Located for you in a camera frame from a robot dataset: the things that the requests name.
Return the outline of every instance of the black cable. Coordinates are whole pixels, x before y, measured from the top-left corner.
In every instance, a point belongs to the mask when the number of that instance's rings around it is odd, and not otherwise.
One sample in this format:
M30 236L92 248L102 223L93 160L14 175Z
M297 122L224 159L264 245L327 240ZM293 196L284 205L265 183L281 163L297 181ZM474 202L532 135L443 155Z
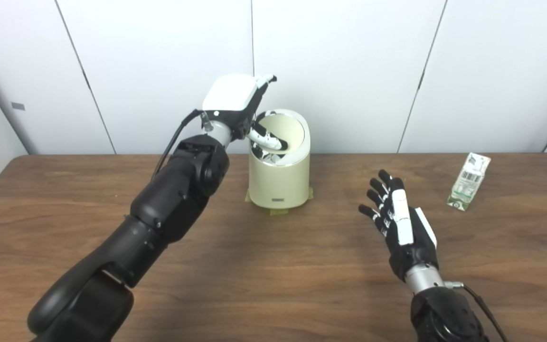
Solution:
M509 342L508 338L506 337L506 334L503 333L499 323L497 323L497 321L495 320L493 313L491 312L491 310L489 310L487 305L484 303L484 299L482 299L482 297L477 295L476 292L474 292L474 290L472 290L468 286L463 285L463 289L467 291L470 295L472 295L472 297L474 297L474 301L478 304L478 306L480 306L480 309L482 309L484 314L487 315L487 318L491 321L491 323L493 323L493 327L495 327L495 329L497 330L497 333L500 334L501 340L503 342Z
M151 180L153 180L153 178L155 178L156 175L158 175L159 171L161 170L161 167L163 166L163 162L165 162L166 157L168 156L168 154L170 153L170 150L172 150L172 147L174 146L174 143L176 143L176 139L179 138L180 132L182 132L183 128L185 128L185 126L187 126L187 124L189 124L191 120L198 117L201 113L202 111L200 110L193 110L191 113L189 113L189 115L187 115L187 117L185 117L185 119L183 119L183 121L180 122L180 125L176 129L176 132L174 132L174 135L172 136L172 139L170 139L168 146L166 147L164 152L161 154L160 160L158 161L158 165L156 165L156 169L153 172L153 175L151 176Z

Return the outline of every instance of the robotic hand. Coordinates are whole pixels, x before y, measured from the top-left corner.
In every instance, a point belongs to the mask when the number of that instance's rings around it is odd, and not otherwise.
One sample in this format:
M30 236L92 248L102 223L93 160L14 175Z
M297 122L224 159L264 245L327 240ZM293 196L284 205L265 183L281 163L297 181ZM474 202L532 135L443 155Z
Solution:
M254 124L267 85L275 80L273 75L230 75L215 82L202 110L182 121L122 224L62 275L28 314L34 342L113 338L132 309L130 288L170 243L185 236L221 184L229 167L229 143L250 136L272 149L286 149L284 141ZM204 134L181 141L163 166L182 128L198 116Z
M360 212L371 218L386 238L389 265L413 293L411 323L419 342L488 342L482 325L464 296L451 288L460 282L444 282L438 273L436 237L421 208L408 206L404 184L385 170L380 182L371 179L367 197L376 209L361 204ZM489 316L486 306L482 307Z

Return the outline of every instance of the robot finger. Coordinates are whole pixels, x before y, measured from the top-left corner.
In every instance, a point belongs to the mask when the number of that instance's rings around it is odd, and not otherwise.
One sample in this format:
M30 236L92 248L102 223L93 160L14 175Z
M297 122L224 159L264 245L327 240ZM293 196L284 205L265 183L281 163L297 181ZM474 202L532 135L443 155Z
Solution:
M379 170L379 177L381 180L386 184L386 186L389 188L389 181L392 180L392 177L385 171L384 169Z
M389 191L380 181L371 178L371 187L377 191L382 200L386 200L384 197L387 197Z
M375 204L377 204L377 208L379 210L381 210L381 208L384 206L384 201L381 199L381 197L379 196L379 194L375 190L368 189L367 190L367 197L369 197L369 199L371 199L371 201L373 201Z
M369 206L365 206L364 204L360 204L358 206L358 211L362 212L362 214L365 214L366 216L370 217L373 221L380 217L381 215L379 212Z
M398 244L410 245L413 240L413 225L408 211L408 201L404 183L400 178L392 178L389 181L391 203L394 208L394 222L398 231Z

